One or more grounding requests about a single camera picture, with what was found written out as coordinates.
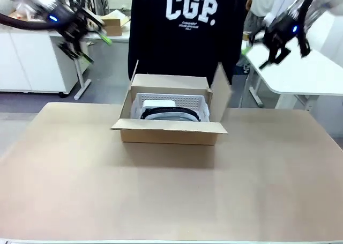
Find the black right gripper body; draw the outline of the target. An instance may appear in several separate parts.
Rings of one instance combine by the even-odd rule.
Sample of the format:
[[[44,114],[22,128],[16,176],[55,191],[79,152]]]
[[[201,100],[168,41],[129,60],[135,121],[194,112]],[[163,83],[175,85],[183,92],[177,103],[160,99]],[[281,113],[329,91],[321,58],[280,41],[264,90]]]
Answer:
[[[266,28],[264,45],[270,52],[284,47],[297,34],[298,27],[297,19],[287,13],[282,13]]]

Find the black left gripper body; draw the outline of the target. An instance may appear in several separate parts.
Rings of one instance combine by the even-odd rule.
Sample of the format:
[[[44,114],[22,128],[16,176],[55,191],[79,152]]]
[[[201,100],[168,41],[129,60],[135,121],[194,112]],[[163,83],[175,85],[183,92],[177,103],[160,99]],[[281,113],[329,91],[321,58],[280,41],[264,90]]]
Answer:
[[[103,33],[103,21],[82,5],[74,8],[68,5],[45,8],[44,20],[55,24],[54,30],[63,38],[58,48],[67,56],[86,56],[81,48],[82,39],[91,33]]]

